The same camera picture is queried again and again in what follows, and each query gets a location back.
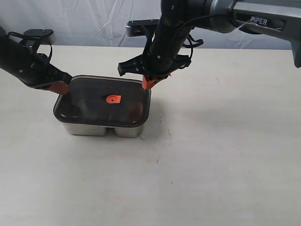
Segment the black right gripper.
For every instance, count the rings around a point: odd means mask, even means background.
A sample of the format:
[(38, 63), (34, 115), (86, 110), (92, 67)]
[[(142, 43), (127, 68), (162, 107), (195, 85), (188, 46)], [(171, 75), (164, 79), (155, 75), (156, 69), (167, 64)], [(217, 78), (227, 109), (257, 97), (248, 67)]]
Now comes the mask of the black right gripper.
[(143, 53), (118, 64), (120, 76), (126, 73), (144, 75), (142, 87), (150, 90), (156, 82), (167, 79), (173, 71), (190, 64), (188, 55), (178, 54), (191, 31), (191, 26), (186, 22), (185, 14), (162, 14), (153, 36), (146, 37)]

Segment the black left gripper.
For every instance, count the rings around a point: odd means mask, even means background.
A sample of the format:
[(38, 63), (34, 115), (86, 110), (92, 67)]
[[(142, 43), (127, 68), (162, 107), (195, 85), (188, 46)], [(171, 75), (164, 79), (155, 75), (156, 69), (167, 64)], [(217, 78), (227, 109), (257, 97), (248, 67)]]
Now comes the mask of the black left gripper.
[(34, 89), (65, 95), (72, 76), (50, 63), (49, 56), (29, 47), (14, 49), (14, 76)]

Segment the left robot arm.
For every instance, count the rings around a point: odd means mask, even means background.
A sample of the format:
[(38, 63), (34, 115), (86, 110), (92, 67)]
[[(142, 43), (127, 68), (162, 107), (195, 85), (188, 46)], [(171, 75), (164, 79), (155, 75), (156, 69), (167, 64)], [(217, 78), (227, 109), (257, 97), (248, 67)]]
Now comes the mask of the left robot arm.
[(29, 29), (20, 34), (0, 29), (0, 68), (32, 89), (51, 91), (60, 95), (68, 92), (72, 76), (51, 64), (49, 55), (39, 53), (40, 45), (52, 46), (52, 29)]

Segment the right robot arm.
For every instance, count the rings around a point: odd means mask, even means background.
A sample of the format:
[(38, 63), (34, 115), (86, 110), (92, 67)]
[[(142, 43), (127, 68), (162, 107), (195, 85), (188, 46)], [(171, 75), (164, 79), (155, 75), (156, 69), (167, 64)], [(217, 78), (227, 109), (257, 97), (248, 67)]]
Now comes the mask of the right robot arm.
[(301, 3), (298, 0), (163, 0), (158, 20), (132, 20), (126, 24), (129, 37), (145, 36), (143, 53), (119, 63), (120, 76), (143, 76), (143, 88), (151, 89), (172, 72), (188, 67), (190, 55), (181, 48), (203, 44), (191, 36), (194, 28), (219, 33), (235, 29), (264, 34), (291, 43), (294, 64), (301, 65)]

